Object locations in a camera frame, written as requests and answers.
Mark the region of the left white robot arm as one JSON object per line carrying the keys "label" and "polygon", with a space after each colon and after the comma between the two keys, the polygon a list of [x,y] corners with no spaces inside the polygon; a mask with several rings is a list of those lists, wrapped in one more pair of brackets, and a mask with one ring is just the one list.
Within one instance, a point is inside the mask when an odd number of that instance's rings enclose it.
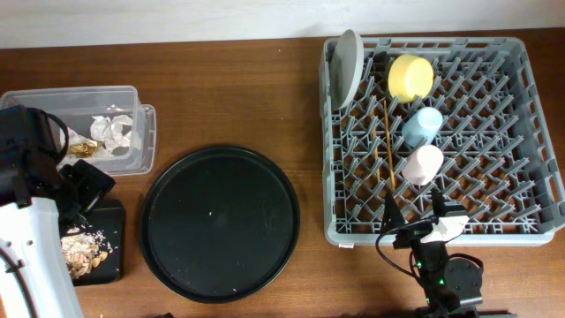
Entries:
{"label": "left white robot arm", "polygon": [[17,105],[1,112],[1,301],[10,317],[80,317],[61,230],[91,211],[115,181],[92,164],[62,165],[58,117]]}

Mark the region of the food scraps with rice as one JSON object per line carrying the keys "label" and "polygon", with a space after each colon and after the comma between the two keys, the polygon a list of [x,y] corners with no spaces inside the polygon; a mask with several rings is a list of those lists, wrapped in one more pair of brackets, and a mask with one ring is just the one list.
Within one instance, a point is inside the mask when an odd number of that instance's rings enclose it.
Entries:
{"label": "food scraps with rice", "polygon": [[84,227],[70,228],[61,237],[61,246],[72,280],[91,274],[113,253],[103,231],[87,232]]}

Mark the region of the yellow bowl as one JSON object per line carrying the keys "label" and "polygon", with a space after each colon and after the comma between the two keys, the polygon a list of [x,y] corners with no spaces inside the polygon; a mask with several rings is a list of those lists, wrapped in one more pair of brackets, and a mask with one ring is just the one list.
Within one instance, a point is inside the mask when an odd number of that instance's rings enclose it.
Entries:
{"label": "yellow bowl", "polygon": [[432,64],[423,57],[404,54],[395,59],[388,72],[388,91],[400,103],[414,102],[432,90]]}

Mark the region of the gold snack wrapper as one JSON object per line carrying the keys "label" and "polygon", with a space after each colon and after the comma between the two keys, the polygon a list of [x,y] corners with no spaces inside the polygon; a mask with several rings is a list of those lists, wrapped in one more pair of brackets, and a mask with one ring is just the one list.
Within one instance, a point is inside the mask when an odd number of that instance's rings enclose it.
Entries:
{"label": "gold snack wrapper", "polygon": [[72,143],[66,154],[73,155],[77,158],[94,157],[96,153],[103,148],[103,143],[96,140],[87,140],[84,142]]}

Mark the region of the wooden chopstick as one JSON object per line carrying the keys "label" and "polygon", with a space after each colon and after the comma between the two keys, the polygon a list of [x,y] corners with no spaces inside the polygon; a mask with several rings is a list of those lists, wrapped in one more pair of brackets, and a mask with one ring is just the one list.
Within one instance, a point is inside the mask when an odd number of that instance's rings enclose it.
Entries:
{"label": "wooden chopstick", "polygon": [[[375,119],[376,115],[375,115],[375,111],[376,108],[373,108],[372,113],[371,113],[371,118]],[[376,171],[375,171],[375,176],[376,176],[376,180],[377,183],[380,183],[380,166],[379,166],[379,139],[378,139],[378,134],[377,134],[377,126],[378,124],[375,124],[373,127],[373,143],[374,143],[374,151],[373,151],[373,156],[374,156],[374,163],[378,165]]]}
{"label": "wooden chopstick", "polygon": [[388,167],[389,167],[389,175],[390,175],[390,184],[391,189],[396,189],[396,175],[394,171],[394,162],[392,156],[392,144],[390,138],[390,129],[389,129],[389,119],[388,119],[388,105],[387,100],[383,101],[383,109],[384,109],[384,124],[385,124],[385,134],[386,134],[386,142],[387,142],[387,152],[388,152]]}

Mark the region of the blue cup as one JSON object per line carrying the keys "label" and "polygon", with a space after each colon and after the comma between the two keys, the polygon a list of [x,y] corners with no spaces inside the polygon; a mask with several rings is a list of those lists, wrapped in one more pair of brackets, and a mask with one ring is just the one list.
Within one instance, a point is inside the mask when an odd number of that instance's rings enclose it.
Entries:
{"label": "blue cup", "polygon": [[418,110],[404,125],[402,136],[411,147],[429,145],[441,129],[443,124],[442,114],[433,107],[424,107]]}

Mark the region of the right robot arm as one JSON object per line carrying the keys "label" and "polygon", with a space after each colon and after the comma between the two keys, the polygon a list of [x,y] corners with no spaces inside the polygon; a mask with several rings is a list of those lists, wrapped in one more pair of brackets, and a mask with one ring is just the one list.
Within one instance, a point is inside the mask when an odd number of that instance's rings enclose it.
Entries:
{"label": "right robot arm", "polygon": [[[407,222],[392,193],[385,196],[384,216],[375,248],[393,268],[415,279],[426,296],[426,305],[415,310],[417,317],[479,317],[484,263],[468,254],[450,254],[447,243],[459,237],[469,221],[462,203],[447,200],[432,190],[433,213]],[[380,249],[386,236],[393,248],[408,249],[409,269],[391,261]]]}

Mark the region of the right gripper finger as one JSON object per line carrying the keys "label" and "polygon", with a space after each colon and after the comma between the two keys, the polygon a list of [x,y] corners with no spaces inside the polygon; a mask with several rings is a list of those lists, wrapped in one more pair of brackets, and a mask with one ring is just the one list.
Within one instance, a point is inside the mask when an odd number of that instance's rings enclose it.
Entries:
{"label": "right gripper finger", "polygon": [[393,194],[391,192],[387,192],[385,196],[384,213],[381,221],[380,232],[387,233],[404,225],[405,219],[400,208],[396,204]]}
{"label": "right gripper finger", "polygon": [[447,214],[445,199],[438,189],[432,190],[432,204],[433,213],[436,216],[445,216]]}

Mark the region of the grey plate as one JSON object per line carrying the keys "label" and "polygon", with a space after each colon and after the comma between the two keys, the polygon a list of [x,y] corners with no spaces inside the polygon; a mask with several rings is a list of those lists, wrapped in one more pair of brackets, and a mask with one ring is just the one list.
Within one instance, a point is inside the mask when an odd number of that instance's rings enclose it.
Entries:
{"label": "grey plate", "polygon": [[363,41],[357,32],[349,29],[337,41],[329,66],[332,110],[344,108],[353,101],[363,65]]}

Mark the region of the pink cup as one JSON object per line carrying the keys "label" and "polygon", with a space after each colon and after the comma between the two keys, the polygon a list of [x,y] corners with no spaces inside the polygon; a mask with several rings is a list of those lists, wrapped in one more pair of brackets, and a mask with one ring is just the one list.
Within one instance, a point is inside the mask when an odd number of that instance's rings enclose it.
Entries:
{"label": "pink cup", "polygon": [[424,145],[413,151],[403,167],[402,176],[416,186],[429,184],[443,164],[444,154],[434,145]]}

